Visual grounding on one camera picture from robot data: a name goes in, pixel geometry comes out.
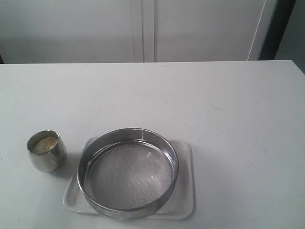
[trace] white table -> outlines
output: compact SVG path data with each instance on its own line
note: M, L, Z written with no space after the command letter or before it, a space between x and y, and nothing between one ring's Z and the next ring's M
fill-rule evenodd
M291 61L0 66L0 228L305 227L305 76ZM141 127L193 149L196 208L133 222L62 203L85 141ZM37 171L29 137L60 133L68 161Z

